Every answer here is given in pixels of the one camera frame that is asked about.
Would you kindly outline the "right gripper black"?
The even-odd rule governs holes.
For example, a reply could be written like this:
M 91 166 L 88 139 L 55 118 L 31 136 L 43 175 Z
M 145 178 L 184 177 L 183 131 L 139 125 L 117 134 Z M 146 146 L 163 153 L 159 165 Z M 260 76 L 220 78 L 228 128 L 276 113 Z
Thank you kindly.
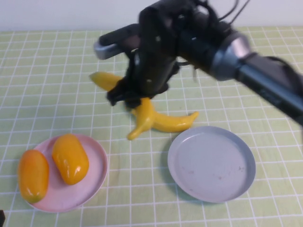
M 168 80 L 176 73 L 175 57 L 152 52 L 132 52 L 125 76 L 107 92 L 111 106 L 125 100 L 126 109 L 142 104 L 143 98 L 153 99 L 168 89 Z

